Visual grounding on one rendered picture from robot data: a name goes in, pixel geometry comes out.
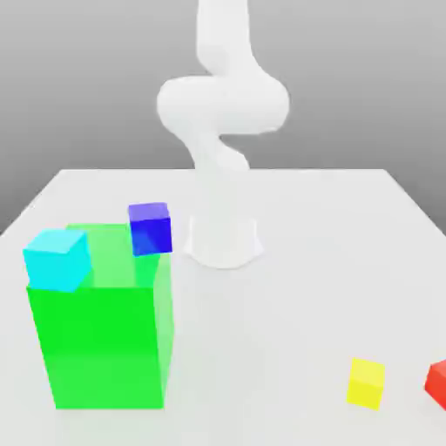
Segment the small blue cube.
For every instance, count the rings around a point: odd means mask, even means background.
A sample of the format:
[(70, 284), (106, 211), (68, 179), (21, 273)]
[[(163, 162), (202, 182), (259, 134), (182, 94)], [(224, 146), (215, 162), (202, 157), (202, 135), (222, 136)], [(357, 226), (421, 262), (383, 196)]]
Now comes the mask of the small blue cube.
[(172, 252), (171, 217), (165, 202), (128, 206), (133, 255)]

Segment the small cyan cube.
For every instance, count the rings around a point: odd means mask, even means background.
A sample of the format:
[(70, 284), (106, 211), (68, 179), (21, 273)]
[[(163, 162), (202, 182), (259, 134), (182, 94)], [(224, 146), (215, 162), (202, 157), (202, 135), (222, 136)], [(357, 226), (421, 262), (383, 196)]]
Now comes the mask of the small cyan cube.
[(77, 229), (45, 229), (24, 249), (31, 289), (72, 293), (91, 271), (87, 234)]

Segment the small yellow cube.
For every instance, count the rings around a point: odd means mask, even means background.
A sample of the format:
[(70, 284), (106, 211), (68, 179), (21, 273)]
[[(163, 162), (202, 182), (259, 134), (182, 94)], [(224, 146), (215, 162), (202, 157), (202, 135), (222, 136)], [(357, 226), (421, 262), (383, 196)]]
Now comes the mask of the small yellow cube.
[(384, 365), (353, 358), (348, 379), (347, 402), (378, 410), (385, 382)]

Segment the small red cube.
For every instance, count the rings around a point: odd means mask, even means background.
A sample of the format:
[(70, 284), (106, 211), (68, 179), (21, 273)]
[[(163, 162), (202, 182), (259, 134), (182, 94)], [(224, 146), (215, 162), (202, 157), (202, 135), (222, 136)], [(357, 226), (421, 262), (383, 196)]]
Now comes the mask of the small red cube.
[(429, 366), (424, 389), (446, 411), (446, 360)]

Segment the large green box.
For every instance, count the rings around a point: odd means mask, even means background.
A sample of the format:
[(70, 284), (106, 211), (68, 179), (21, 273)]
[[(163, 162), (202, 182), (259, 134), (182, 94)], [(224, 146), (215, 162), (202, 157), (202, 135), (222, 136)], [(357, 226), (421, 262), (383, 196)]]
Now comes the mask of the large green box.
[(134, 256), (126, 224), (87, 234), (91, 271), (72, 293), (26, 288), (58, 409), (162, 409), (174, 336), (171, 257)]

